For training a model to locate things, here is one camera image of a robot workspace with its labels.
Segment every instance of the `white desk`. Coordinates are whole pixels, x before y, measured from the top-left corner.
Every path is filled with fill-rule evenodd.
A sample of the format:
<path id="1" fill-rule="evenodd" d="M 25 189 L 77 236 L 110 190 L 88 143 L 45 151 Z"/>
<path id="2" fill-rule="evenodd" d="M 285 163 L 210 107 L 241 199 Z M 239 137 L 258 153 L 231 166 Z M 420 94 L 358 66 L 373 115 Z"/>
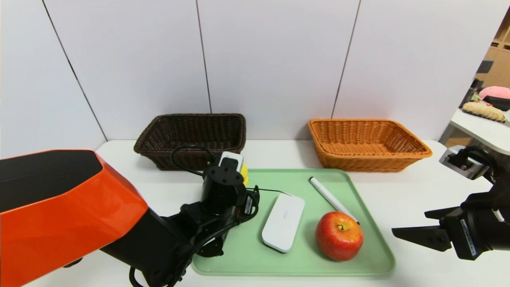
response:
<path id="1" fill-rule="evenodd" d="M 450 124 L 498 153 L 510 155 L 510 127 L 457 109 Z"/>
<path id="2" fill-rule="evenodd" d="M 183 203 L 199 199 L 201 178 L 186 172 L 161 172 L 147 158 L 133 152 L 133 140 L 110 141 L 98 153 L 139 190 L 158 214 L 177 213 Z M 456 257 L 400 239 L 392 227 L 436 225 L 423 212 L 457 206 L 470 193 L 485 192 L 490 184 L 479 178 L 470 181 L 438 163 L 445 151 L 435 141 L 425 142 L 434 156 L 423 159 L 400 173 L 349 173 L 356 188 L 395 254 L 396 269 L 384 277 L 216 277 L 201 276 L 192 267 L 176 286 L 320 287 L 320 286 L 505 286 L 510 252 L 487 252 L 477 261 Z M 242 154 L 249 168 L 318 168 L 311 141 L 248 141 Z M 77 265 L 58 269 L 27 286 L 91 287 L 131 286 L 129 267 L 96 251 Z"/>

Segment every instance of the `white wall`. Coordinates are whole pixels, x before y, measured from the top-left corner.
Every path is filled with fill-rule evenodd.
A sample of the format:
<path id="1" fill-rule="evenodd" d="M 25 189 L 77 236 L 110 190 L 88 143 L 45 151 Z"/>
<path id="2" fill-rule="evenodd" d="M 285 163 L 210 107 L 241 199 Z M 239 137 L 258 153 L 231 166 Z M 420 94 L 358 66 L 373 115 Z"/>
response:
<path id="1" fill-rule="evenodd" d="M 362 0 L 334 117 L 391 118 L 439 139 L 509 0 Z"/>
<path id="2" fill-rule="evenodd" d="M 3 0 L 1 37 L 0 156 L 105 142 L 42 1 Z"/>
<path id="3" fill-rule="evenodd" d="M 157 115 L 209 113 L 193 0 L 45 0 L 108 140 Z"/>
<path id="4" fill-rule="evenodd" d="M 308 138 L 331 117 L 358 0 L 199 0 L 214 113 L 240 112 L 248 139 Z"/>

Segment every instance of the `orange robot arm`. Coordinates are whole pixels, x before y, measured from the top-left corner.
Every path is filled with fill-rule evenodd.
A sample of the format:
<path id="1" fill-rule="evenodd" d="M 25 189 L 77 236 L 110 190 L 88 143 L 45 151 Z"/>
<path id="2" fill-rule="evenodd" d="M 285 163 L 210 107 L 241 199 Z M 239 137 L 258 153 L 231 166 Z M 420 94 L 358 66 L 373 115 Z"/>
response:
<path id="1" fill-rule="evenodd" d="M 150 287 L 173 286 L 193 254 L 223 254 L 228 230 L 257 213 L 258 190 L 246 190 L 241 174 L 230 168 L 236 164 L 197 172 L 204 179 L 202 200 L 160 217 L 93 151 L 0 160 L 0 285 L 24 285 L 101 249 L 131 266 L 133 286 L 141 286 L 135 269 Z M 253 214 L 250 208 L 245 213 L 247 197 Z"/>

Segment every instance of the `plush toy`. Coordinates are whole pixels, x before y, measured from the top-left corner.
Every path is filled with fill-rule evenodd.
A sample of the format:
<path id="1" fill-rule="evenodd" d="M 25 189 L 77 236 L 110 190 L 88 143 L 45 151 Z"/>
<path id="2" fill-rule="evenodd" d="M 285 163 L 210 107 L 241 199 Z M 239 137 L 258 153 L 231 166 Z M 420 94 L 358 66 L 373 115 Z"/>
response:
<path id="1" fill-rule="evenodd" d="M 480 99 L 484 100 L 487 96 L 510 99 L 510 89 L 498 86 L 487 87 L 480 91 Z"/>

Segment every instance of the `apple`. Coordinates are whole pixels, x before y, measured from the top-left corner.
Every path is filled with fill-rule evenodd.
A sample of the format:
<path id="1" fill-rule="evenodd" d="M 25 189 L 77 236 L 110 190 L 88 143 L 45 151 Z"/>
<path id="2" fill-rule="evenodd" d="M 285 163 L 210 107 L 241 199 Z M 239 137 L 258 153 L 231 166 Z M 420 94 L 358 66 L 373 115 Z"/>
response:
<path id="1" fill-rule="evenodd" d="M 333 260 L 351 260 L 363 244 L 363 232 L 359 224 L 343 212 L 326 213 L 315 230 L 317 243 Z"/>

